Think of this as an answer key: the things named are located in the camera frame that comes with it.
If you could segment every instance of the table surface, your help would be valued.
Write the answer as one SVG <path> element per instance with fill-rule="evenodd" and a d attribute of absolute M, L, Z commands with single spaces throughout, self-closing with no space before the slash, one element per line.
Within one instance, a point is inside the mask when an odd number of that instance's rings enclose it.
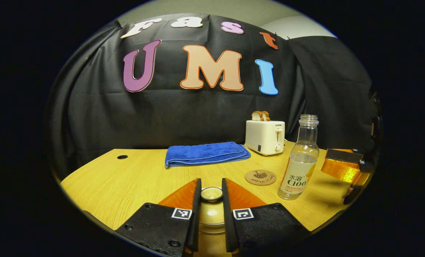
<path fill-rule="evenodd" d="M 116 230 L 143 203 L 158 203 L 169 194 L 195 178 L 202 187 L 220 187 L 227 177 L 249 190 L 265 203 L 281 203 L 309 231 L 328 221 L 348 205 L 343 200 L 350 188 L 347 182 L 320 171 L 326 150 L 320 149 L 312 178 L 296 200 L 283 200 L 277 194 L 294 142 L 285 141 L 284 151 L 274 156 L 262 156 L 249 150 L 251 157 L 204 166 L 181 166 L 165 169 L 167 149 L 114 149 L 87 163 L 65 178 L 61 185 L 71 200 L 81 209 Z M 127 155 L 126 159 L 117 156 Z M 272 171 L 277 179 L 271 185 L 258 186 L 245 179 L 248 171 Z M 225 234 L 199 233 L 200 252 L 196 257 L 228 256 Z"/>

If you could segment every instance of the coaster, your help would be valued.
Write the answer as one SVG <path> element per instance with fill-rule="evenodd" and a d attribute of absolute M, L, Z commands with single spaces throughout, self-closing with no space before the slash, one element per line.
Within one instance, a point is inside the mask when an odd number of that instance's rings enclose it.
<path fill-rule="evenodd" d="M 266 170 L 253 170 L 246 173 L 245 179 L 254 185 L 267 186 L 276 181 L 276 174 Z"/>

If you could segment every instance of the white toaster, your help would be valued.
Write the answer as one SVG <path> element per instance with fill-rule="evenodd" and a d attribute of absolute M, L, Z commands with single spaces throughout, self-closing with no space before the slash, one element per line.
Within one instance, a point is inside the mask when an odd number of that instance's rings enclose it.
<path fill-rule="evenodd" d="M 283 121 L 246 121 L 245 146 L 264 156 L 284 151 Z"/>

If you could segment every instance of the glass bottle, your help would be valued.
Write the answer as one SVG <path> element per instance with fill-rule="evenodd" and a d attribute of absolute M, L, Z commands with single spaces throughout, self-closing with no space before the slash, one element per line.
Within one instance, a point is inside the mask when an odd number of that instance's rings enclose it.
<path fill-rule="evenodd" d="M 286 173 L 277 194 L 285 200 L 297 199 L 306 188 L 319 157 L 317 115 L 302 114 L 297 143 L 290 150 Z"/>

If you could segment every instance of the folded towel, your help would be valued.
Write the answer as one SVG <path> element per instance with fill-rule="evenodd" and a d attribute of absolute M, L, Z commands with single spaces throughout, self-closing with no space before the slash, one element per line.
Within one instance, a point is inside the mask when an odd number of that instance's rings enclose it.
<path fill-rule="evenodd" d="M 235 142 L 192 146 L 176 145 L 168 148 L 165 168 L 240 161 L 249 157 L 249 151 Z"/>

